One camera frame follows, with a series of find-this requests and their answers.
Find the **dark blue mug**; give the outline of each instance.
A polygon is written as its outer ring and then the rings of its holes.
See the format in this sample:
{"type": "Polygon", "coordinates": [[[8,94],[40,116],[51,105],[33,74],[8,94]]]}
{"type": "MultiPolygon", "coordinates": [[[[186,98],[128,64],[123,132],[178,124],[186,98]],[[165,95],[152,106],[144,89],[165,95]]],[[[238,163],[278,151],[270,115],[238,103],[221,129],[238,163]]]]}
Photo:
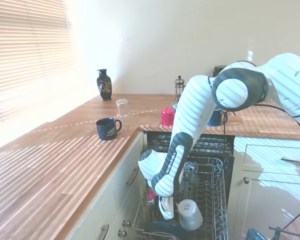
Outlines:
{"type": "Polygon", "coordinates": [[[221,108],[215,109],[212,113],[212,116],[208,122],[208,125],[211,127],[217,127],[221,126],[222,124],[225,124],[228,121],[228,115],[226,112],[222,111],[221,108]]]}
{"type": "Polygon", "coordinates": [[[95,124],[99,138],[106,141],[114,139],[117,136],[117,132],[122,128],[122,122],[120,120],[115,120],[112,117],[100,119],[95,124]],[[117,129],[116,122],[119,122],[120,124],[119,129],[117,129]]]}

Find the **drawer handle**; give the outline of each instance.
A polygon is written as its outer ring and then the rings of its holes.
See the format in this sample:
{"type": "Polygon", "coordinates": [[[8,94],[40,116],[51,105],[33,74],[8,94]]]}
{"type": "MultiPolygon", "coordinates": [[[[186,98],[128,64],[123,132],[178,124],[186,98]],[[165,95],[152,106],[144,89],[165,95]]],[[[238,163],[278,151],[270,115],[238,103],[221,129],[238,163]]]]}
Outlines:
{"type": "Polygon", "coordinates": [[[122,226],[127,227],[127,228],[130,228],[130,227],[131,227],[131,222],[130,222],[130,221],[123,220],[122,226]]]}
{"type": "Polygon", "coordinates": [[[285,156],[283,156],[283,157],[281,158],[281,160],[286,161],[286,162],[292,162],[292,163],[300,164],[300,160],[288,159],[288,158],[286,158],[285,156]]]}
{"type": "Polygon", "coordinates": [[[245,184],[248,184],[250,182],[250,179],[247,176],[245,176],[243,178],[243,181],[244,181],[245,184]]]}
{"type": "Polygon", "coordinates": [[[134,180],[136,179],[136,177],[138,175],[138,172],[139,172],[139,167],[135,166],[134,169],[133,169],[133,176],[130,178],[130,180],[126,181],[125,184],[130,186],[134,182],[134,180]]]}
{"type": "Polygon", "coordinates": [[[118,231],[118,237],[121,238],[125,238],[128,235],[127,231],[118,231]]]}
{"type": "Polygon", "coordinates": [[[106,235],[107,235],[108,230],[109,230],[109,224],[107,223],[107,224],[103,225],[103,226],[101,227],[101,230],[102,230],[102,232],[101,232],[101,234],[100,234],[98,240],[105,240],[106,235]]]}

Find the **black vase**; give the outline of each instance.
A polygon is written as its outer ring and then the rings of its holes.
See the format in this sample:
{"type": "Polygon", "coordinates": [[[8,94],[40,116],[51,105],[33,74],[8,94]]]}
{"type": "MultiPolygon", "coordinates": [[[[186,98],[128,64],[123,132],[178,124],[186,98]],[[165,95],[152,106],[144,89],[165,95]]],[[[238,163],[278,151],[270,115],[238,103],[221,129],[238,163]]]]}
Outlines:
{"type": "Polygon", "coordinates": [[[99,69],[98,73],[99,77],[96,79],[96,84],[98,85],[100,96],[103,101],[109,101],[112,95],[111,78],[107,75],[107,69],[99,69]]]}

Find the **clear glass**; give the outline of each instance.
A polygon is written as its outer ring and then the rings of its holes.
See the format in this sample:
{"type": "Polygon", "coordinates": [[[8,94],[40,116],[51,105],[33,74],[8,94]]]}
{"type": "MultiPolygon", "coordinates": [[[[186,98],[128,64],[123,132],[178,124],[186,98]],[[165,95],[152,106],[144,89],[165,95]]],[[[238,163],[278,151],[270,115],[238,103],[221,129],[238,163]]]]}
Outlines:
{"type": "Polygon", "coordinates": [[[116,101],[116,115],[120,117],[127,117],[130,112],[129,112],[129,105],[127,99],[118,99],[116,101]]]}

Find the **wire rack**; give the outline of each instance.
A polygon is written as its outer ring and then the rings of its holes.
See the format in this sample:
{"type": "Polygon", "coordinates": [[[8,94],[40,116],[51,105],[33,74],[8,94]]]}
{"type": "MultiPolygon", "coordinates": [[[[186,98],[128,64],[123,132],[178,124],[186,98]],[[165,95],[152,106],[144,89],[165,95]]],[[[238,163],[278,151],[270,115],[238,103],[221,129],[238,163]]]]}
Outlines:
{"type": "MultiPolygon", "coordinates": [[[[164,220],[158,208],[158,202],[150,205],[147,201],[147,194],[147,192],[143,193],[133,222],[137,239],[178,240],[174,236],[168,236],[168,234],[144,231],[147,222],[168,222],[180,226],[178,219],[164,220]]],[[[180,194],[173,198],[176,205],[184,199],[194,200],[203,217],[201,227],[192,231],[194,240],[229,239],[223,163],[221,160],[207,157],[188,157],[184,165],[180,194]]]]}

